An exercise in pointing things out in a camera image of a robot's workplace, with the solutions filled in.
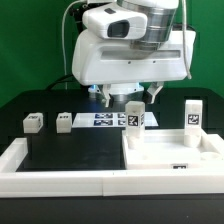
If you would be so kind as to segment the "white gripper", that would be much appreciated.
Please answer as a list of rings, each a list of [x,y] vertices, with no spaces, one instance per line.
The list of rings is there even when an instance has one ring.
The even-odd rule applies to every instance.
[[[163,81],[183,80],[182,32],[174,30],[169,40],[154,52],[130,48],[125,40],[103,40],[83,31],[76,42],[72,73],[80,84],[103,85],[105,106],[113,102],[110,84],[152,82],[147,89],[149,103],[155,102]]]

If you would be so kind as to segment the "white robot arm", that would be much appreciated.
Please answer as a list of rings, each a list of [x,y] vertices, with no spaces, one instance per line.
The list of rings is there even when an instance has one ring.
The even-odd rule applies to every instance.
[[[174,24],[186,0],[114,0],[84,12],[72,73],[89,97],[105,104],[147,93],[155,100],[167,81],[190,78],[196,32]]]

